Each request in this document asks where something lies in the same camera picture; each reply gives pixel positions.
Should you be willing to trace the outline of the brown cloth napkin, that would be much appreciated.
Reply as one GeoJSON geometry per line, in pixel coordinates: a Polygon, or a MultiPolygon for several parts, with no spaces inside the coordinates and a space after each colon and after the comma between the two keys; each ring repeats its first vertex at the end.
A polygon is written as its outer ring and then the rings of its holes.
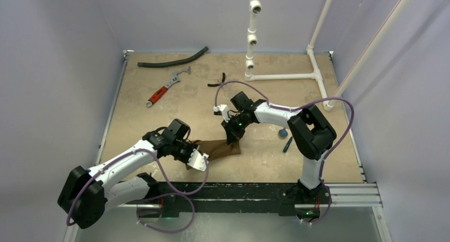
{"type": "Polygon", "coordinates": [[[211,140],[211,141],[195,140],[193,141],[193,143],[198,144],[197,150],[203,153],[207,153],[209,155],[206,169],[209,165],[209,161],[217,160],[231,155],[241,154],[239,142],[228,145],[226,140],[211,140]]]}

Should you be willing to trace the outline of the blue spoon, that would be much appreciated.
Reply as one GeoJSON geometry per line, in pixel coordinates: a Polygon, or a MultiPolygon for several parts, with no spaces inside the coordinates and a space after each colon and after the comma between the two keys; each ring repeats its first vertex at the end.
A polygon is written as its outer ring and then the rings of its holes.
{"type": "Polygon", "coordinates": [[[288,137],[288,135],[289,135],[289,133],[287,132],[286,128],[280,129],[280,130],[278,131],[278,137],[279,137],[280,139],[285,139],[285,138],[288,137]]]}

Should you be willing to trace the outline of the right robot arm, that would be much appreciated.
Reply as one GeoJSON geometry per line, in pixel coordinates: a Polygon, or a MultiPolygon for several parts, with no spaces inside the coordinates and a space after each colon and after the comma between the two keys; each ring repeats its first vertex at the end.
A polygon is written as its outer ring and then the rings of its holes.
{"type": "Polygon", "coordinates": [[[236,109],[232,114],[227,105],[216,105],[213,113],[223,118],[221,123],[227,144],[239,142],[250,124],[272,124],[290,130],[293,140],[303,155],[303,167],[299,178],[298,196],[304,203],[318,198],[322,183],[321,170],[325,155],[337,137],[335,129],[316,105],[304,108],[273,105],[267,100],[253,101],[239,92],[231,103],[236,109]]]}

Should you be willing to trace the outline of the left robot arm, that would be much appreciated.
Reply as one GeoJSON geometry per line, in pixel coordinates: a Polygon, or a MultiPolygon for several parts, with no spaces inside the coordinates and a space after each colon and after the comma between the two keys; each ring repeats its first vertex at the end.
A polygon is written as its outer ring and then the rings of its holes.
{"type": "Polygon", "coordinates": [[[174,119],[167,127],[145,133],[132,147],[104,163],[72,169],[57,200],[67,214],[66,225],[85,229],[116,206],[138,200],[154,203],[161,194],[150,174],[125,178],[150,163],[160,166],[162,157],[170,155],[191,168],[207,171],[209,156],[185,138],[190,131],[186,123],[174,119]]]}

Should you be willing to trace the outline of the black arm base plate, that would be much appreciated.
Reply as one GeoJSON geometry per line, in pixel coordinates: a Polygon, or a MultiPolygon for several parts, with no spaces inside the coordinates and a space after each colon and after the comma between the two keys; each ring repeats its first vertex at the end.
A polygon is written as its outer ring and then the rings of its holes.
{"type": "Polygon", "coordinates": [[[154,195],[131,203],[138,210],[157,210],[164,218],[181,213],[275,213],[281,217],[317,219],[332,203],[330,189],[320,184],[311,191],[295,183],[206,183],[184,198],[174,195],[169,185],[160,182],[154,195]]]}

